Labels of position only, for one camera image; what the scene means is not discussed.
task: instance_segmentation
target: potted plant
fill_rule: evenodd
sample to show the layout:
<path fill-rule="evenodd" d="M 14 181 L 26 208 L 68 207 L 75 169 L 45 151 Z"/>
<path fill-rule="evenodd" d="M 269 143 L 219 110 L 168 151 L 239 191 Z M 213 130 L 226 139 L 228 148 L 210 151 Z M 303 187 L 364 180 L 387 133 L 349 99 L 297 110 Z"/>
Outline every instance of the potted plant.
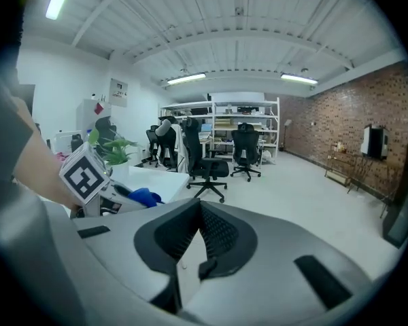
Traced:
<path fill-rule="evenodd" d="M 117 132 L 114 133 L 118 139 L 110 140 L 103 138 L 107 142 L 100 144 L 100 142 L 98 142 L 99 131 L 97 129 L 93 129 L 89 134 L 88 141 L 92 146 L 101 146 L 101 149 L 105 152 L 103 160 L 105 160 L 106 164 L 112 168 L 112 175 L 115 177 L 115 179 L 122 181 L 129 174 L 129 156 L 136 153 L 127 152 L 126 149 L 128 146 L 139 147 L 139 144 L 125 139 Z"/>

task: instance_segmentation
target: black sleeve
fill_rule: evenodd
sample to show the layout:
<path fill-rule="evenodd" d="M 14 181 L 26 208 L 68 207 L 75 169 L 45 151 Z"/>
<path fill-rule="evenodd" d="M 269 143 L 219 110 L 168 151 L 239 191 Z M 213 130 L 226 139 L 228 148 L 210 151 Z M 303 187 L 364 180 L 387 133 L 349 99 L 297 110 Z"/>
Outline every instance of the black sleeve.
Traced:
<path fill-rule="evenodd" d="M 33 131 L 18 116 L 10 91 L 0 78 L 0 180 L 9 181 Z"/>

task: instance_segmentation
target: poster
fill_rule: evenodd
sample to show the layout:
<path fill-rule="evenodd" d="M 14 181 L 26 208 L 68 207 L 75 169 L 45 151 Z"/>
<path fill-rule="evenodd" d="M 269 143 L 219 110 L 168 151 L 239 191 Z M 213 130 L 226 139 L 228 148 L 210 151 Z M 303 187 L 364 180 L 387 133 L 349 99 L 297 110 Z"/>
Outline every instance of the poster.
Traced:
<path fill-rule="evenodd" d="M 128 84 L 110 79 L 109 103 L 116 106 L 127 107 L 127 88 Z"/>

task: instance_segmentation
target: blue cloth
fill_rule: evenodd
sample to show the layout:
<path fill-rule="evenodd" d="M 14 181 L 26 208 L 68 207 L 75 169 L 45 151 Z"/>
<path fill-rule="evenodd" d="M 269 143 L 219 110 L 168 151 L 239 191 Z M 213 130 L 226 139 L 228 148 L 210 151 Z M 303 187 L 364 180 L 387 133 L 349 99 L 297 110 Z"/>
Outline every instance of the blue cloth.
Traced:
<path fill-rule="evenodd" d="M 157 206 L 157 203 L 162 203 L 162 198 L 154 192 L 150 192 L 148 188 L 139 188 L 136 191 L 130 192 L 127 198 L 139 202 L 148 208 Z"/>

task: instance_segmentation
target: white shelving unit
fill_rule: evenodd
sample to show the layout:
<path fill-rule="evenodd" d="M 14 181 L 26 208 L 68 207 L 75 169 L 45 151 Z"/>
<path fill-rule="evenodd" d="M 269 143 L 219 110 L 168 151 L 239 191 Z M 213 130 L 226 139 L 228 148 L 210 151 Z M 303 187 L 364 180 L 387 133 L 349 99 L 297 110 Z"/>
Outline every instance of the white shelving unit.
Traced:
<path fill-rule="evenodd" d="M 276 105 L 277 112 L 272 111 L 272 106 Z M 264 107 L 270 108 L 270 115 L 243 115 L 241 113 L 216 113 L 218 107 Z M 174 104 L 162 107 L 160 110 L 160 116 L 166 115 L 166 110 L 170 111 L 180 111 L 185 109 L 200 109 L 200 108 L 211 108 L 211 113 L 205 115 L 180 115 L 174 116 L 177 120 L 183 120 L 187 117 L 194 117 L 199 119 L 209 119 L 211 120 L 212 137 L 215 137 L 215 132 L 230 131 L 233 128 L 215 128 L 216 118 L 246 118 L 248 121 L 253 119 L 266 119 L 269 122 L 269 129 L 256 129 L 257 132 L 265 134 L 276 134 L 276 140 L 273 143 L 261 144 L 264 147 L 274 148 L 275 151 L 272 152 L 273 161 L 276 162 L 278 155 L 278 143 L 279 143 L 279 98 L 276 101 L 224 101 L 224 102 L 212 102 L 212 101 L 199 101 L 194 103 L 183 103 Z M 233 142 L 216 142 L 214 145 L 233 145 Z M 222 158 L 232 159 L 232 155 L 219 156 Z"/>

